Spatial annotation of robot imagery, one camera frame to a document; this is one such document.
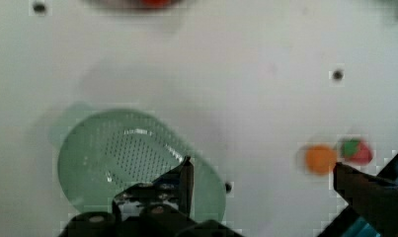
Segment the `red object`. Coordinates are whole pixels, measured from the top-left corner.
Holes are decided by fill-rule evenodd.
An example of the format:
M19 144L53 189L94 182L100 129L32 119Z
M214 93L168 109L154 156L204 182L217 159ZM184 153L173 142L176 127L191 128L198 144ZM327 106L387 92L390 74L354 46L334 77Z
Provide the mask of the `red object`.
M350 157L350 162L356 163L358 165L366 165L373 159L373 154L370 148L365 144L364 141L360 142L358 145L358 152Z
M151 8L162 8L171 3L171 0L142 0L142 3Z

